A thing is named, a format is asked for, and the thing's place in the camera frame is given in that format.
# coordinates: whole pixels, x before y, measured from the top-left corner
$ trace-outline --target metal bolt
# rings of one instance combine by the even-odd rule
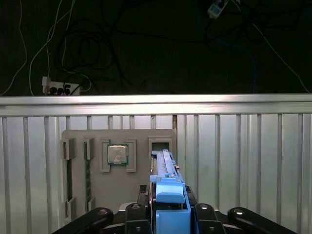
[[[234,210],[234,213],[237,215],[243,215],[244,212],[242,210]]]
[[[140,208],[140,205],[139,204],[133,204],[131,206],[132,209],[139,209]]]
[[[98,215],[106,215],[107,211],[105,209],[100,210],[98,213]]]
[[[203,210],[208,209],[208,206],[207,206],[207,205],[205,205],[205,204],[201,204],[199,207],[200,207],[200,208],[202,208]]]

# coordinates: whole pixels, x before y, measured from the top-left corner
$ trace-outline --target blue cable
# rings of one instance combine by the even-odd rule
[[[201,24],[201,22],[199,20],[199,9],[197,9],[196,13],[197,13],[196,17],[197,17],[198,26],[202,29],[203,34],[206,34],[206,30],[205,30],[205,28],[203,27],[203,25]],[[207,36],[209,38],[215,39],[215,41],[217,41],[218,43],[220,43],[222,45],[225,45],[225,46],[232,45],[232,44],[227,43],[227,42],[225,42],[223,40],[220,40],[219,38],[216,38],[215,36],[213,36],[211,34],[208,34],[208,32],[207,32]],[[235,49],[241,50],[244,53],[248,54],[250,59],[251,59],[251,61],[253,62],[253,93],[254,93],[255,90],[256,90],[256,87],[257,87],[257,78],[258,78],[258,63],[257,63],[257,60],[255,59],[255,57],[252,55],[252,53],[247,48],[245,48],[243,46],[239,46],[239,45],[233,45],[233,47]]]

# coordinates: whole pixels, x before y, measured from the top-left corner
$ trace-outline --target dark wall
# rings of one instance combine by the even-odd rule
[[[73,10],[72,22],[78,19],[96,21],[105,28],[101,20],[100,0],[77,0]],[[54,23],[56,0],[22,0],[24,34],[28,63],[17,75],[12,88],[6,95],[30,95],[28,74],[29,64],[34,54],[46,42],[50,27]],[[70,8],[71,1],[63,0],[60,16]],[[300,1],[267,1],[273,10],[297,8]],[[104,17],[112,23],[116,18],[121,1],[106,0]],[[237,11],[230,3],[226,12]],[[203,35],[198,21],[206,24],[204,17],[197,20],[197,9],[192,0],[153,0],[150,3],[124,11],[117,25],[124,31],[144,32],[178,40],[202,40]],[[306,87],[312,90],[312,10],[305,10],[300,23],[294,28],[270,29],[265,36],[284,58],[284,60],[301,76]],[[18,24],[20,2],[2,0],[0,2],[0,93],[10,84],[14,73],[24,62],[24,51],[20,39]],[[293,21],[289,18],[277,19],[283,23]],[[235,26],[240,17],[225,15],[213,23],[210,33],[217,35],[225,29]],[[57,46],[64,36],[67,18],[56,27],[55,36],[49,44],[51,60],[51,79],[65,81],[67,73],[60,72],[54,65]],[[92,26],[82,24],[77,29],[85,30]],[[237,47],[224,53],[212,52],[204,43],[182,43],[152,37],[114,33],[111,42],[116,50],[120,66],[131,85],[121,86],[116,66],[107,70],[79,68],[75,71],[89,75],[101,94],[135,94],[135,93],[252,93],[254,66],[249,51],[257,60],[257,93],[303,93],[298,78],[281,62],[270,47],[263,41],[250,43],[242,34]],[[232,36],[223,38],[231,41]],[[218,43],[214,48],[221,48]],[[98,67],[104,66],[109,59],[107,49],[101,51]],[[69,62],[66,54],[65,63]],[[47,55],[43,50],[36,58],[31,75],[35,95],[42,95],[41,80],[47,74]],[[74,82],[82,82],[82,77],[74,77]],[[84,94],[97,94],[93,88]]]

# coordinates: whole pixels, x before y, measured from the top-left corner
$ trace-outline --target power strip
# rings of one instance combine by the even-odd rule
[[[222,11],[224,10],[224,8],[226,7],[226,5],[229,3],[229,0],[214,0],[213,3],[211,4],[211,6],[209,7],[207,13],[209,14],[209,16],[213,19],[217,19]]]
[[[42,77],[42,92],[45,95],[67,96],[71,94],[75,89],[76,90],[74,91],[74,93],[71,94],[71,96],[80,95],[79,84],[66,83],[65,89],[68,89],[69,92],[66,93],[64,91],[64,82],[51,81],[51,79],[48,77]]]

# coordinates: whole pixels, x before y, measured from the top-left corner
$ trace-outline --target metal enclosure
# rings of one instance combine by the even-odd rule
[[[64,130],[174,129],[200,202],[312,234],[311,95],[2,97],[0,233],[64,222]]]

